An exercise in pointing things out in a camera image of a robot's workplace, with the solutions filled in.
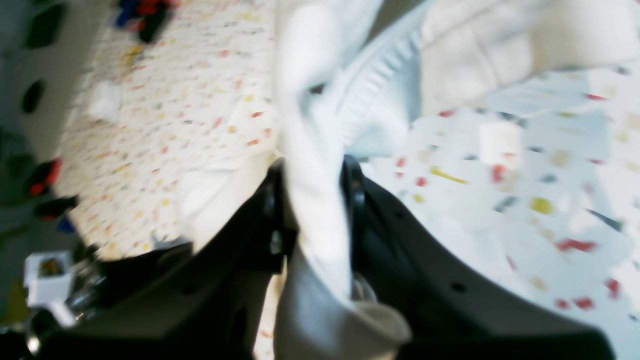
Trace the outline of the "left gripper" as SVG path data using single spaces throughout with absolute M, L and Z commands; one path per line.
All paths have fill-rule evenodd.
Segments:
M 29 309 L 48 312 L 62 328 L 73 328 L 103 312 L 98 248 L 37 251 L 24 261 L 23 287 Z

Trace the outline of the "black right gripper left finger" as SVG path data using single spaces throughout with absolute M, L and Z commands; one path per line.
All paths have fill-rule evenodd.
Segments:
M 284 160 L 197 253 L 185 243 L 122 260 L 86 251 L 91 282 L 35 316 L 37 360 L 251 360 L 269 282 L 294 234 L 284 223 Z

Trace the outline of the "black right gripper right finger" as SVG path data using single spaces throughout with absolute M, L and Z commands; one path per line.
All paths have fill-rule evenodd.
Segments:
M 346 155 L 342 190 L 351 263 L 409 322 L 399 360 L 612 360 L 594 326 L 523 299 L 440 244 L 393 194 Z

